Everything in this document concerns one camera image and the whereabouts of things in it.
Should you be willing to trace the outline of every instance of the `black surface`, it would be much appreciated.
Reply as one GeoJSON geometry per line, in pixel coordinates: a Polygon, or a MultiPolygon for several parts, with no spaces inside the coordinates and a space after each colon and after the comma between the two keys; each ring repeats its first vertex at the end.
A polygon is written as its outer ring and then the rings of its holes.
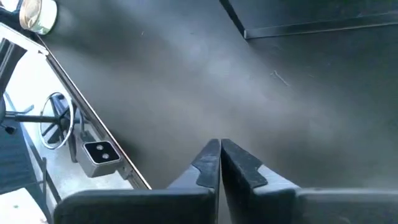
{"type": "Polygon", "coordinates": [[[214,223],[214,195],[205,188],[97,190],[60,202],[54,222],[62,223],[214,223]]]}
{"type": "MultiPolygon", "coordinates": [[[[15,121],[5,121],[3,124],[20,128],[15,121]]],[[[0,128],[0,195],[26,188],[46,217],[50,217],[27,150],[24,135],[20,129],[13,135],[9,135],[0,128]]]]}
{"type": "Polygon", "coordinates": [[[58,8],[45,43],[154,188],[211,138],[303,187],[398,187],[397,27],[246,43],[218,1],[58,8]]]}

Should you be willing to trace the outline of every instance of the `dark gray panel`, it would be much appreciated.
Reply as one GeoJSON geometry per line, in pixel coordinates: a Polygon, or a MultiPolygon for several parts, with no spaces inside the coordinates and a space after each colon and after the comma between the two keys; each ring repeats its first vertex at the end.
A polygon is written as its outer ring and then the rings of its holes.
{"type": "Polygon", "coordinates": [[[230,0],[247,29],[393,12],[397,0],[230,0]]]}
{"type": "Polygon", "coordinates": [[[248,44],[218,1],[59,10],[46,44],[153,187],[211,138],[303,187],[398,186],[397,27],[248,44]]]}
{"type": "Polygon", "coordinates": [[[395,190],[299,190],[292,223],[397,223],[397,196],[395,190]]]}

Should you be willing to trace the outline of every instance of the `floor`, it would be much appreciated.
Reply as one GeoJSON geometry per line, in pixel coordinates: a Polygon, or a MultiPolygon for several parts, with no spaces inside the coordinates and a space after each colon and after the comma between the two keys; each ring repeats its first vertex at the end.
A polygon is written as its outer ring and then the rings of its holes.
{"type": "MultiPolygon", "coordinates": [[[[17,111],[22,111],[28,106],[34,105],[34,110],[29,114],[38,114],[44,100],[53,91],[66,93],[44,58],[39,54],[27,52],[14,70],[7,86],[7,93],[13,106],[17,111]]],[[[67,145],[56,151],[51,151],[45,148],[39,140],[38,124],[24,123],[24,126],[36,150],[42,157],[47,158],[47,170],[61,198],[82,190],[131,189],[130,183],[123,180],[117,172],[103,177],[87,177],[80,165],[74,164],[70,160],[67,145]]],[[[37,177],[40,179],[39,167],[36,163],[34,165],[37,177]]]]}

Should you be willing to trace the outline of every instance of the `screw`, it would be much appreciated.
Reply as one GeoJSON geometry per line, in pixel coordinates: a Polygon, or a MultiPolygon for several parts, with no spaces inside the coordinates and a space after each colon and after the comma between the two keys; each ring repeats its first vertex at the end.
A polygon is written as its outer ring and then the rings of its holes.
{"type": "Polygon", "coordinates": [[[107,154],[107,153],[102,154],[102,158],[103,159],[109,159],[109,154],[107,154]]]}

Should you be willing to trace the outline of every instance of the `round mirror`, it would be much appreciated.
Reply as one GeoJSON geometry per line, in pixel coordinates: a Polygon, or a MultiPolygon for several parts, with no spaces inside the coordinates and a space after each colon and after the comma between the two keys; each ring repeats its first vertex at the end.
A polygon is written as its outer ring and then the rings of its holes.
{"type": "Polygon", "coordinates": [[[23,0],[19,11],[19,24],[22,28],[47,34],[57,18],[57,5],[53,0],[23,0]]]}

